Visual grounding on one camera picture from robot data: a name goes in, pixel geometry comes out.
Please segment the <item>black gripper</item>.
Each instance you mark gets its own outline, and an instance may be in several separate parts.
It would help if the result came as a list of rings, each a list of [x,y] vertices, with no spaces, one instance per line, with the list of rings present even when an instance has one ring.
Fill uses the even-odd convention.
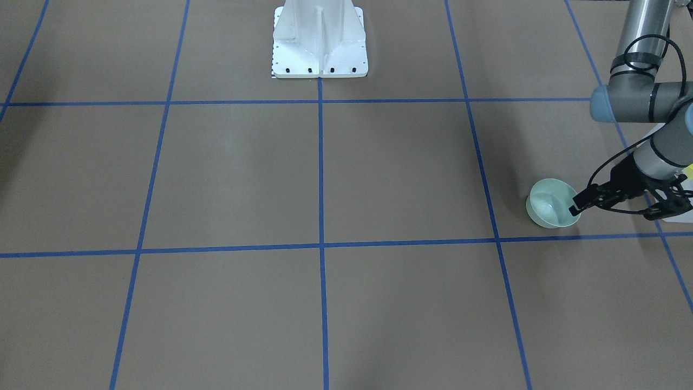
[[[641,172],[633,156],[624,158],[611,168],[609,180],[598,186],[587,186],[573,197],[569,207],[572,216],[578,216],[594,206],[622,214],[644,216],[647,220],[677,217],[691,211],[691,190],[685,190],[686,175],[673,173],[665,179],[651,178]],[[617,209],[619,203],[644,195],[655,200],[639,211]]]

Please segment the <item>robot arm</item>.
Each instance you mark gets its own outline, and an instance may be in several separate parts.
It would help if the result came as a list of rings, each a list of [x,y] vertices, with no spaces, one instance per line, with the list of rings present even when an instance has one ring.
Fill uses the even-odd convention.
[[[604,184],[590,178],[573,198],[571,215],[591,207],[616,212],[619,203],[646,194],[655,198],[638,211],[647,220],[691,211],[691,191],[683,187],[692,161],[691,81],[680,47],[668,36],[673,9],[673,1],[630,2],[609,82],[592,92],[591,116],[661,127],[617,153]]]

